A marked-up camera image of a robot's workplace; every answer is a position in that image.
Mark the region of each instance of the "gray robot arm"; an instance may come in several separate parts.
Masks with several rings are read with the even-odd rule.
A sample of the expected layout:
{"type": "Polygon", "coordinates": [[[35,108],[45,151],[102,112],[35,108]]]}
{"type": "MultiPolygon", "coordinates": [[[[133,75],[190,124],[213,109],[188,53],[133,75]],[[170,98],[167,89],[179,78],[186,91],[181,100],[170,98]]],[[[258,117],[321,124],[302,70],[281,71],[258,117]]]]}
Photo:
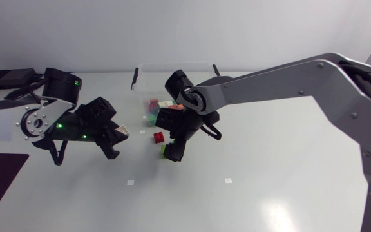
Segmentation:
{"type": "MultiPolygon", "coordinates": [[[[171,76],[166,89],[179,104],[185,106],[184,111],[193,111],[201,119],[218,115],[215,111],[229,104],[312,96],[329,121],[361,146],[363,171],[368,182],[361,230],[371,231],[371,66],[329,53],[237,78],[213,77],[195,86],[187,77],[181,76],[171,76]]],[[[160,112],[157,125],[164,125],[161,122],[170,119],[165,111],[172,112],[160,112]]],[[[194,133],[198,126],[189,131],[194,133]]],[[[179,135],[177,131],[181,127],[171,128],[172,138],[177,143],[176,135],[179,135]]],[[[179,137],[184,142],[181,148],[184,148],[190,136],[179,137]]],[[[177,152],[181,160],[181,150],[176,150],[175,145],[164,155],[177,152]]]]}

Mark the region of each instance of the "screw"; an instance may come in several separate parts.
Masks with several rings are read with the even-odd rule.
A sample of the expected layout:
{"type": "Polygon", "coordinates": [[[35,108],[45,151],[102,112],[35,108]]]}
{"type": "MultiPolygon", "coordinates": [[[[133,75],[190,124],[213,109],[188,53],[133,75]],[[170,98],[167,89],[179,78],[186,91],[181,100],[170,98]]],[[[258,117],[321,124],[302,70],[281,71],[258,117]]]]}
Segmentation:
{"type": "Polygon", "coordinates": [[[359,115],[357,113],[351,113],[350,116],[351,116],[352,119],[356,119],[356,118],[359,117],[359,115]]]}
{"type": "Polygon", "coordinates": [[[363,152],[363,155],[364,155],[365,157],[371,157],[371,153],[370,153],[369,151],[364,151],[364,152],[363,152]]]}

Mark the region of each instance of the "colored block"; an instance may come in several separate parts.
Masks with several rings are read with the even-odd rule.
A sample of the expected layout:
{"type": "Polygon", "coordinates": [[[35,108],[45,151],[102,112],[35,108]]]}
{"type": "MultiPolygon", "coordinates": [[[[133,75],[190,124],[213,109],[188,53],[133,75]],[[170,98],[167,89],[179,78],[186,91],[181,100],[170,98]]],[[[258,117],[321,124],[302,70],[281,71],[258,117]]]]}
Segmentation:
{"type": "Polygon", "coordinates": [[[164,101],[164,102],[159,102],[158,103],[158,106],[163,108],[163,107],[166,107],[167,106],[167,103],[164,101]]]}
{"type": "Polygon", "coordinates": [[[164,135],[162,134],[162,132],[154,134],[154,141],[155,143],[164,142],[164,135]]]}
{"type": "Polygon", "coordinates": [[[161,158],[165,159],[164,151],[166,150],[166,145],[161,145],[161,158]]]}
{"type": "Polygon", "coordinates": [[[157,117],[153,114],[148,116],[148,124],[149,126],[155,126],[155,123],[157,121],[157,117]]]}
{"type": "Polygon", "coordinates": [[[158,104],[153,103],[149,105],[148,110],[153,115],[158,115],[158,111],[160,110],[160,107],[158,106],[158,104]]]}

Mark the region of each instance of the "green cube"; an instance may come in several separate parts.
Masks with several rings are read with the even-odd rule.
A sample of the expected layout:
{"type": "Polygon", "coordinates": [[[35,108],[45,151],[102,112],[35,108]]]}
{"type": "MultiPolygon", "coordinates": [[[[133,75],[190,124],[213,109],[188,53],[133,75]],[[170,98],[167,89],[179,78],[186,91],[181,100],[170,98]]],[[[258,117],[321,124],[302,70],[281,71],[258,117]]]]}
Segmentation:
{"type": "Polygon", "coordinates": [[[149,126],[155,126],[155,123],[157,121],[157,117],[153,114],[148,115],[148,124],[149,126]]]}

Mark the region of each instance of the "red cube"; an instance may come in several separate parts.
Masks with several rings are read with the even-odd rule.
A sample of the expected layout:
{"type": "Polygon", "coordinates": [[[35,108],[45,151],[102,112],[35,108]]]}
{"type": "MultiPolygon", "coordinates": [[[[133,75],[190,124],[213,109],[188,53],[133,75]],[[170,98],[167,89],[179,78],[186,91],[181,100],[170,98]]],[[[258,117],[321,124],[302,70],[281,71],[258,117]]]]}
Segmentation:
{"type": "Polygon", "coordinates": [[[164,135],[162,134],[162,132],[154,134],[154,141],[155,143],[164,142],[164,135]]]}

